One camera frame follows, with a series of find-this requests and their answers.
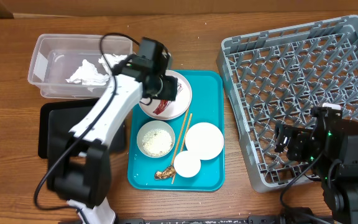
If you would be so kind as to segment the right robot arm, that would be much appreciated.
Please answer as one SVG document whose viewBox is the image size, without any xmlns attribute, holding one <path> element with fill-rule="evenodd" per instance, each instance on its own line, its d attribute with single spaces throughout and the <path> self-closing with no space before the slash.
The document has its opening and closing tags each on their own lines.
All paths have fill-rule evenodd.
<svg viewBox="0 0 358 224">
<path fill-rule="evenodd" d="M 313 129 L 276 124 L 275 152 L 309 164 L 305 170 L 319 176 L 333 220 L 358 223 L 358 122 L 331 103 L 313 107 L 311 115 Z"/>
</svg>

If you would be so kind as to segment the grey bowl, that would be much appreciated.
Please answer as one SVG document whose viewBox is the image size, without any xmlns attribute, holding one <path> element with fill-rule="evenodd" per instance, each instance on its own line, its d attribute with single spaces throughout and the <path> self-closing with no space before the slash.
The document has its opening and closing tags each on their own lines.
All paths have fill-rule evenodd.
<svg viewBox="0 0 358 224">
<path fill-rule="evenodd" d="M 166 122 L 163 122 L 163 121 L 159 121 L 159 120 L 150 121 L 150 122 L 144 124 L 144 125 L 139 129 L 139 132 L 137 133 L 137 146 L 138 146 L 139 150 L 140 150 L 144 155 L 146 155 L 147 157 L 150 157 L 150 156 L 148 156 L 148 155 L 145 153 L 145 151 L 144 151 L 144 149 L 143 149 L 143 147 L 142 147 L 142 138 L 144 137 L 144 135 L 146 134 L 146 132 L 147 132 L 147 131 L 150 131 L 151 129 L 163 129 L 163 130 L 168 131 L 168 132 L 170 133 L 170 135 L 171 135 L 171 138 L 172 138 L 172 141 L 173 141 L 173 146 L 174 146 L 175 141 L 176 141 L 176 138 L 175 138 L 175 133 L 174 133 L 172 127 L 171 127 L 169 124 L 167 124 Z"/>
</svg>

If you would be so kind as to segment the gold foil wrapper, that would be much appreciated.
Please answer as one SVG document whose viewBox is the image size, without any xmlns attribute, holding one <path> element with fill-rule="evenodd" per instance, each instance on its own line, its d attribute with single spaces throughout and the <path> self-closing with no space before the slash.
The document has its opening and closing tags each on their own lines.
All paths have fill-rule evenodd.
<svg viewBox="0 0 358 224">
<path fill-rule="evenodd" d="M 164 180 L 164 179 L 172 178 L 175 174 L 176 174 L 175 168 L 173 166 L 168 166 L 163 171 L 157 171 L 154 174 L 154 178 L 155 180 Z"/>
</svg>

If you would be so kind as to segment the white tissue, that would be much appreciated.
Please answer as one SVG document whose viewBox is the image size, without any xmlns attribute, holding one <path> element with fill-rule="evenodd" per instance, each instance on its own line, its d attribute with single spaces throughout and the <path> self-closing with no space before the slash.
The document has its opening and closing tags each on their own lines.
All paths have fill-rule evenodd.
<svg viewBox="0 0 358 224">
<path fill-rule="evenodd" d="M 107 84 L 111 76 L 111 68 L 124 60 L 127 55 L 104 54 L 98 59 L 98 63 L 104 68 L 104 73 L 99 72 L 96 65 L 84 59 L 82 66 L 74 74 L 66 79 L 67 83 L 87 86 L 103 86 Z"/>
</svg>

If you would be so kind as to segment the red snack wrapper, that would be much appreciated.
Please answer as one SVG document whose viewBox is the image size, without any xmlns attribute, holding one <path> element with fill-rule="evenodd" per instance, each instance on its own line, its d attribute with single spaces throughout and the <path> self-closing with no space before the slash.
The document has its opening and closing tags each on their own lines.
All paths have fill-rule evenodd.
<svg viewBox="0 0 358 224">
<path fill-rule="evenodd" d="M 183 89 L 183 87 L 179 83 L 177 85 L 177 95 L 179 95 L 179 93 L 182 91 L 182 89 Z M 153 113 L 156 114 L 156 115 L 159 115 L 160 113 L 164 112 L 170 104 L 171 104 L 171 101 L 160 100 L 159 105 L 156 107 L 156 109 L 153 111 Z"/>
</svg>

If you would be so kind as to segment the cooked white rice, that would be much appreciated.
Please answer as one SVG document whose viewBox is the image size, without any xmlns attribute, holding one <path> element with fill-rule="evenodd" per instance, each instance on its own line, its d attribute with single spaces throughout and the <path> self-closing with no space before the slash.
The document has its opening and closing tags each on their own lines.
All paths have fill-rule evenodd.
<svg viewBox="0 0 358 224">
<path fill-rule="evenodd" d="M 168 131 L 151 129 L 142 138 L 142 147 L 148 156 L 161 157 L 172 149 L 173 141 Z"/>
</svg>

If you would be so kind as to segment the small white plate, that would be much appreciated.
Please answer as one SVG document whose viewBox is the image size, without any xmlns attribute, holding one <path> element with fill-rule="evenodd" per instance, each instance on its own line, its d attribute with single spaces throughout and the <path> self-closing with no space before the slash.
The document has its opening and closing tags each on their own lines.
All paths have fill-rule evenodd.
<svg viewBox="0 0 358 224">
<path fill-rule="evenodd" d="M 187 131 L 185 146 L 198 159 L 208 161 L 222 152 L 224 136 L 220 129 L 211 123 L 197 123 Z"/>
</svg>

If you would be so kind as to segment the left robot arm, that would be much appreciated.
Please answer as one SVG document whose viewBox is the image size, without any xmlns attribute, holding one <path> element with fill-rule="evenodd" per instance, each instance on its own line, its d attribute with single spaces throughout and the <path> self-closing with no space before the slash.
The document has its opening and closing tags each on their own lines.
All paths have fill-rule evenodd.
<svg viewBox="0 0 358 224">
<path fill-rule="evenodd" d="M 38 184 L 66 200 L 82 223 L 114 223 L 116 214 L 106 198 L 111 186 L 110 147 L 127 114 L 143 98 L 173 101 L 177 78 L 165 74 L 170 53 L 157 40 L 142 38 L 139 51 L 108 65 L 109 84 L 89 113 L 68 132 L 67 141 L 48 143 L 48 170 Z"/>
</svg>

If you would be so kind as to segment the white cup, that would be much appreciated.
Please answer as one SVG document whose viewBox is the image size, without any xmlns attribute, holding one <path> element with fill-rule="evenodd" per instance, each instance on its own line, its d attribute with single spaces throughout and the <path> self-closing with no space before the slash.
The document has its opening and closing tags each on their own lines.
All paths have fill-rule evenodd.
<svg viewBox="0 0 358 224">
<path fill-rule="evenodd" d="M 201 160 L 191 151 L 182 151 L 175 157 L 173 166 L 178 175 L 191 178 L 200 171 Z"/>
</svg>

